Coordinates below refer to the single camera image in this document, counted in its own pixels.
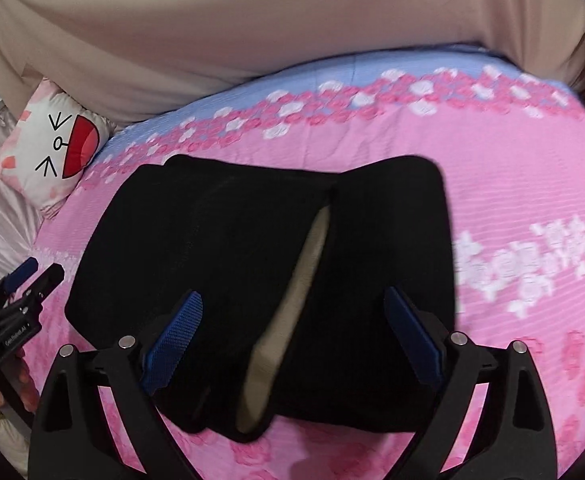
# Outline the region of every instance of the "human hand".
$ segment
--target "human hand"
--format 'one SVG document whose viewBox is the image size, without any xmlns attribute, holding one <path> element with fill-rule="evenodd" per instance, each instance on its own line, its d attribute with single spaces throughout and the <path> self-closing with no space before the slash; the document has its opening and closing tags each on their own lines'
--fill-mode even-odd
<svg viewBox="0 0 585 480">
<path fill-rule="evenodd" d="M 19 396 L 21 397 L 21 401 L 23 402 L 25 409 L 34 413 L 34 411 L 37 409 L 37 405 L 39 404 L 39 392 L 34 386 L 34 381 L 30 376 L 30 370 L 24 361 L 25 355 L 26 353 L 24 352 L 24 349 L 20 348 L 15 353 L 13 359 L 17 359 L 19 361 L 18 380 L 22 385 Z M 0 392 L 0 407 L 5 403 L 6 401 L 4 400 L 4 396 Z"/>
</svg>

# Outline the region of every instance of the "white cartoon face pillow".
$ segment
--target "white cartoon face pillow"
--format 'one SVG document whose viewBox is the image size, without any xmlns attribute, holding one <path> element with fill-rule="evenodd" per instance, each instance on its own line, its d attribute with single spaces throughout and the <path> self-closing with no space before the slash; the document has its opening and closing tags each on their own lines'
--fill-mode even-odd
<svg viewBox="0 0 585 480">
<path fill-rule="evenodd" d="M 0 179 L 50 218 L 113 129 L 44 79 L 0 149 Z"/>
</svg>

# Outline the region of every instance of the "black fabric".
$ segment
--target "black fabric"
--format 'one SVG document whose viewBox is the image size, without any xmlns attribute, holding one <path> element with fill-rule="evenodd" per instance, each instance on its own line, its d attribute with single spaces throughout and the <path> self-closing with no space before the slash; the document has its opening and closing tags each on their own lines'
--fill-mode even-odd
<svg viewBox="0 0 585 480">
<path fill-rule="evenodd" d="M 282 299 L 318 210 L 327 242 L 269 406 L 236 430 L 250 352 Z M 98 348 L 139 335 L 197 290 L 204 319 L 154 400 L 183 430 L 257 438 L 276 413 L 370 431 L 415 431 L 432 395 L 383 317 L 399 283 L 454 325 L 451 238 L 441 176 L 400 157 L 342 175 L 236 166 L 189 156 L 142 166 L 99 222 L 66 316 Z"/>
</svg>

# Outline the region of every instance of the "pink blanket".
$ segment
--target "pink blanket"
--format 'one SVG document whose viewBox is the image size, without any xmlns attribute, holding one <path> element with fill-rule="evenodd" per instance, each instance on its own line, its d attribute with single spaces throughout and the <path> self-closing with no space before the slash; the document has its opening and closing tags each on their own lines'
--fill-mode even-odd
<svg viewBox="0 0 585 480">
<path fill-rule="evenodd" d="M 33 255 L 42 266 L 59 262 L 67 276 L 45 303 L 43 333 L 27 348 L 38 386 L 59 347 L 89 347 L 64 318 L 64 303 L 101 214 L 140 164 L 190 153 L 341 172 L 419 154 L 445 176 L 458 328 L 479 344 L 505 347 L 516 338 L 528 344 L 549 398 L 559 468 L 566 470 L 585 448 L 585 111 L 568 91 L 493 65 L 475 75 L 441 68 L 415 76 L 390 63 L 385 69 L 366 85 L 317 70 L 314 88 L 304 92 L 290 91 L 282 78 L 256 104 L 232 109 L 226 95 L 205 102 L 218 107 L 211 118 L 187 118 L 186 108 L 149 123 L 143 134 L 124 132 L 36 241 Z M 111 396 L 103 398 L 122 456 L 140 467 Z M 478 388 L 447 467 L 463 459 L 482 402 Z M 380 479 L 410 439 L 278 418 L 262 439 L 244 446 L 168 426 L 208 480 Z"/>
</svg>

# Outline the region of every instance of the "beige inner lining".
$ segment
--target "beige inner lining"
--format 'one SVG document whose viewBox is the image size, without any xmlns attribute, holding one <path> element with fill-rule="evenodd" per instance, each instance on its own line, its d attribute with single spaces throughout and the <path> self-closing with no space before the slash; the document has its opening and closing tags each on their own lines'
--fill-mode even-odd
<svg viewBox="0 0 585 480">
<path fill-rule="evenodd" d="M 313 283 L 329 222 L 330 213 L 326 206 L 317 213 L 311 225 L 282 303 L 253 348 L 237 410 L 237 429 L 242 433 L 255 428 L 268 405 L 274 378 Z"/>
</svg>

